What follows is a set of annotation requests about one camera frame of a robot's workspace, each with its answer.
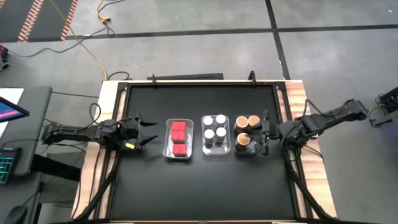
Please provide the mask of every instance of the yellow cable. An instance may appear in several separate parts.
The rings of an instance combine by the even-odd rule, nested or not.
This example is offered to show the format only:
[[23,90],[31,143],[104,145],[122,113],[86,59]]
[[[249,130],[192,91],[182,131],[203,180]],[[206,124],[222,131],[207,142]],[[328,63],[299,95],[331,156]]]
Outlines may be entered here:
[[101,22],[105,24],[106,22],[110,21],[111,18],[109,18],[107,16],[105,16],[105,17],[101,16],[99,9],[100,9],[100,6],[102,5],[102,2],[104,2],[104,0],[99,1],[99,4],[97,5],[97,8],[95,10],[97,12],[98,17],[101,19]]
[[[66,23],[67,20],[66,20],[65,17],[63,16],[63,14],[62,14],[61,10],[58,8],[58,6],[54,3],[53,0],[50,0],[50,2],[51,2],[51,4],[52,4],[52,6],[54,6],[55,10],[57,10],[57,12],[60,14],[60,16],[62,17],[62,19],[63,19],[63,20],[65,21],[65,23]],[[104,80],[107,80],[107,79],[108,79],[108,75],[106,74],[106,70],[105,70],[104,66],[103,66],[103,65],[101,64],[101,62],[93,55],[93,53],[91,53],[91,52],[87,49],[87,47],[86,47],[81,41],[79,41],[79,39],[77,38],[77,36],[76,36],[75,32],[73,31],[72,27],[70,26],[70,24],[69,24],[69,29],[70,29],[70,31],[72,32],[73,36],[75,37],[76,41],[77,41],[82,47],[84,47],[84,48],[86,49],[86,51],[94,58],[94,60],[97,62],[97,64],[102,68],[102,71],[103,71],[103,73],[104,73]]]

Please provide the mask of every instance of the concrete floor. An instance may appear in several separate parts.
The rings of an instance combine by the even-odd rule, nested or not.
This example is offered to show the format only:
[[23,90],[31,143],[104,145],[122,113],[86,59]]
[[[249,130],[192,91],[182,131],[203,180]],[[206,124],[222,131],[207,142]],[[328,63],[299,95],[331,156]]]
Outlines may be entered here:
[[[272,0],[278,27],[398,24],[395,0]],[[96,1],[79,1],[72,27],[76,34],[102,28]],[[108,6],[104,15],[117,34],[198,29],[270,28],[262,0],[148,0]],[[349,98],[369,109],[374,98],[398,83],[398,30],[280,33],[292,79],[303,80],[307,96],[322,110]],[[43,47],[64,49],[75,42],[14,43],[19,54]],[[135,80],[152,75],[224,73],[245,79],[282,79],[272,33],[194,35],[87,40],[86,46],[109,73],[124,70]],[[31,59],[11,57],[0,73],[1,86],[50,85],[55,91],[98,95],[102,73],[81,48],[46,52]],[[96,99],[53,95],[48,119],[89,123],[88,105]],[[344,123],[320,137],[326,173],[342,220],[396,223],[398,220],[398,126],[379,129],[367,121]],[[49,152],[65,152],[53,148]],[[44,206],[39,223],[68,219],[70,209]]]

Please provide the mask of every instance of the red block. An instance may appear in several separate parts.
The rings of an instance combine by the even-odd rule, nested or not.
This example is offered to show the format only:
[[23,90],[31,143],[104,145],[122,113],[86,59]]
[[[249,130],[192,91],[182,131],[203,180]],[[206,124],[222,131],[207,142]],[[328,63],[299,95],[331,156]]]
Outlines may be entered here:
[[186,124],[183,121],[174,121],[172,124],[173,131],[185,131]]
[[185,131],[172,130],[172,141],[174,143],[184,143],[185,142]]
[[174,156],[186,156],[187,155],[187,145],[186,144],[174,144],[173,145]]

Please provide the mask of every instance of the monitor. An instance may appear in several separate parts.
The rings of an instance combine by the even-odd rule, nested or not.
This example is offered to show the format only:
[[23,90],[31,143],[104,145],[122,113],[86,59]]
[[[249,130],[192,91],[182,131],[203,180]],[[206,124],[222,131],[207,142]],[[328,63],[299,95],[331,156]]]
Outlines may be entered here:
[[29,116],[29,111],[0,97],[0,123]]

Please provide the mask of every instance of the rgb keyboard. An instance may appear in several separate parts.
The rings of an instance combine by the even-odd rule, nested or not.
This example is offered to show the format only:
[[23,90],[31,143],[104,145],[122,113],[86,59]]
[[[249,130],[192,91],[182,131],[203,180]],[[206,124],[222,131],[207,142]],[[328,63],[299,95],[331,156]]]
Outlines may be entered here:
[[18,162],[20,148],[0,147],[0,184],[7,184]]

